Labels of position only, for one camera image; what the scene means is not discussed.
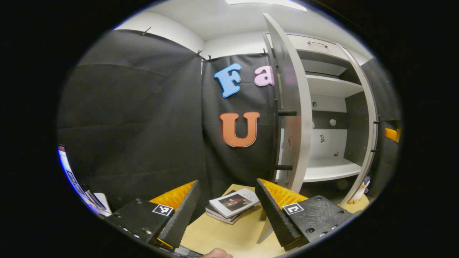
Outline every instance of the book stack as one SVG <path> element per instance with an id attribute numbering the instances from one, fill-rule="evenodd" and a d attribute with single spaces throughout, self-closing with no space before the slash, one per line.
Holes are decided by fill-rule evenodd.
<path id="1" fill-rule="evenodd" d="M 247 188 L 232 190 L 227 195 L 209 201 L 207 215 L 228 224 L 234 224 L 246 210 L 258 205 L 255 193 Z"/>

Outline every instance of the drawer handle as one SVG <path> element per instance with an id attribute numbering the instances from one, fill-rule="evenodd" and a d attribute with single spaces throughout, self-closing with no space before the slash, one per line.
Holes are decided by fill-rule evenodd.
<path id="1" fill-rule="evenodd" d="M 308 41 L 308 44 L 311 44 L 311 43 L 321 44 L 321 45 L 324 45 L 325 47 L 328 47 L 327 45 L 325 45 L 325 44 L 322 44 L 322 43 L 319 43 L 319 42 Z"/>

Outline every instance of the human hand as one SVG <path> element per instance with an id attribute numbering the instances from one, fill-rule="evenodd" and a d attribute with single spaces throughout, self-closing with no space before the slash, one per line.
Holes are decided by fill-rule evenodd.
<path id="1" fill-rule="evenodd" d="M 210 253 L 201 256 L 201 258 L 233 258 L 233 256 L 223 249 L 215 248 Z"/>

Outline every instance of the finger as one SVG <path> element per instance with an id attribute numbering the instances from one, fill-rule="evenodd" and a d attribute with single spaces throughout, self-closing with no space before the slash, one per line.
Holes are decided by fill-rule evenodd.
<path id="1" fill-rule="evenodd" d="M 226 258 L 226 252 L 223 249 L 215 248 L 210 253 L 201 256 L 201 258 Z"/>

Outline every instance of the foam letter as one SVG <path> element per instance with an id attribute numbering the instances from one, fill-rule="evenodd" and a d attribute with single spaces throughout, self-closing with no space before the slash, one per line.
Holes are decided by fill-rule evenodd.
<path id="1" fill-rule="evenodd" d="M 223 140 L 232 147 L 248 147 L 257 138 L 257 119 L 260 117 L 260 113 L 244 113 L 244 117 L 247 119 L 247 136 L 245 138 L 236 136 L 236 119 L 238 117 L 239 115 L 236 113 L 223 113 L 220 115 L 223 124 Z"/>
<path id="2" fill-rule="evenodd" d="M 271 66 L 267 65 L 267 66 L 258 67 L 255 70 L 255 74 L 258 74 L 253 80 L 253 82 L 256 85 L 258 86 L 266 86 L 268 84 L 273 85 L 273 81 L 274 81 L 273 80 L 273 70 Z"/>
<path id="3" fill-rule="evenodd" d="M 238 92 L 241 88 L 238 85 L 234 85 L 233 81 L 235 82 L 240 82 L 241 77 L 237 71 L 234 70 L 240 70 L 242 67 L 238 63 L 234 63 L 225 69 L 216 72 L 214 74 L 215 78 L 218 78 L 220 81 L 220 84 L 222 85 L 223 88 L 223 93 L 222 96 L 223 98 L 226 98 L 230 95 L 233 95 L 234 93 Z"/>

